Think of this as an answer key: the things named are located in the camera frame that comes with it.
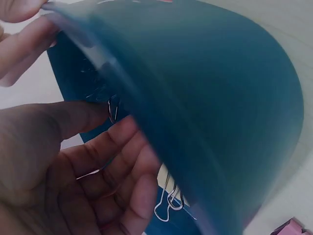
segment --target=silver wire clip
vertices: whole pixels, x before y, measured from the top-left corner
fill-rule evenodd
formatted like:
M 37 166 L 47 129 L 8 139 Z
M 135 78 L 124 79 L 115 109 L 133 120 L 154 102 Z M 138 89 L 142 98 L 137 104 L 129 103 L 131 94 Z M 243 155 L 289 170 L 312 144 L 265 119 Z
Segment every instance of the silver wire clip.
M 116 123 L 116 120 L 117 120 L 117 115 L 118 115 L 118 109 L 119 109 L 119 106 L 121 104 L 121 101 L 118 102 L 118 105 L 116 105 L 115 107 L 115 112 L 112 111 L 112 100 L 113 98 L 116 97 L 116 95 L 113 95 L 109 98 L 109 101 L 108 101 L 108 110 L 109 110 L 109 117 L 110 117 L 110 121 L 112 124 Z
M 167 172 L 166 181 L 165 181 L 165 186 L 164 186 L 163 191 L 162 191 L 162 194 L 161 194 L 160 202 L 155 206 L 155 210 L 154 210 L 156 217 L 157 217 L 159 220 L 163 221 L 163 222 L 168 222 L 168 221 L 170 220 L 170 208 L 173 209 L 174 211 L 179 211 L 179 210 L 183 209 L 183 207 L 184 207 L 184 205 L 185 205 L 184 197 L 183 197 L 183 195 L 182 195 L 182 192 L 181 192 L 180 189 L 177 188 L 176 183 L 174 183 L 173 190 L 167 195 L 167 203 L 168 203 L 168 206 L 167 206 L 167 209 L 166 209 L 167 217 L 166 217 L 166 219 L 163 219 L 163 218 L 161 218 L 161 217 L 158 215 L 158 213 L 157 213 L 157 208 L 162 205 L 163 197 L 164 197 L 164 192 L 165 192 L 165 190 L 166 190 L 166 188 L 167 188 L 167 185 L 168 185 L 169 180 L 170 180 L 170 173 Z M 179 192 L 180 192 L 180 204 L 179 204 L 179 202 L 175 199 Z M 174 203 L 173 203 L 174 200 L 179 204 L 179 206 L 175 206 L 175 205 L 174 205 Z

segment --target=white surface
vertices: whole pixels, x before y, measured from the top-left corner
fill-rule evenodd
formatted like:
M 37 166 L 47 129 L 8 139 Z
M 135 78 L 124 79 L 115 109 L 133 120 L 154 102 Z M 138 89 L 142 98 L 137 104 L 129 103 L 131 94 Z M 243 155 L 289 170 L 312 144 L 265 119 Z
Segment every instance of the white surface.
M 300 77 L 305 99 L 304 128 L 297 150 L 276 183 L 272 195 L 246 229 L 245 235 L 269 235 L 293 216 L 313 230 L 313 1 L 204 1 L 247 16 L 270 32 L 290 56 Z M 7 32 L 12 33 L 24 25 L 4 26 Z M 62 97 L 46 54 L 12 88 L 0 88 L 0 108 L 60 100 Z

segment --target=pink object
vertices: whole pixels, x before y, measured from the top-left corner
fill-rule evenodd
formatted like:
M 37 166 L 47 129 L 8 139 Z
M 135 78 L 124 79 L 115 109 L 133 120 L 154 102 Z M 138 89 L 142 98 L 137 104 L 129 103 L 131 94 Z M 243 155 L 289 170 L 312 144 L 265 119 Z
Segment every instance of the pink object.
M 287 221 L 285 224 L 278 227 L 270 235 L 312 235 L 310 232 L 305 231 L 303 227 L 294 219 Z

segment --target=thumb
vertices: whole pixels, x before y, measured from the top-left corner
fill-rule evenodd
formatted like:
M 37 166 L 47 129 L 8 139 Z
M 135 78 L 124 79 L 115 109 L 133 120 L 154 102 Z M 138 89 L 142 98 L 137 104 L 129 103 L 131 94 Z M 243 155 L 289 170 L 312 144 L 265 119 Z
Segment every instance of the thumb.
M 86 102 L 23 105 L 0 111 L 0 185 L 30 190 L 44 177 L 62 140 L 94 129 L 106 106 Z
M 0 20 L 17 23 L 33 17 L 47 0 L 0 0 Z

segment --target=hand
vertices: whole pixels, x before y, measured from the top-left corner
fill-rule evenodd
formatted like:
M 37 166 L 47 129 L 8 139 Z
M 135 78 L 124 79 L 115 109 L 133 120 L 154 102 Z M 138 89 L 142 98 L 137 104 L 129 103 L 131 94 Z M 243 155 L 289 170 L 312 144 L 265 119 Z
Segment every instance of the hand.
M 21 22 L 33 17 L 46 0 L 0 0 L 0 20 Z M 20 33 L 4 33 L 0 25 L 0 86 L 12 86 L 54 42 L 58 28 L 40 17 Z
M 133 119 L 60 151 L 107 117 L 107 107 L 84 102 L 0 110 L 0 234 L 142 234 L 160 163 Z

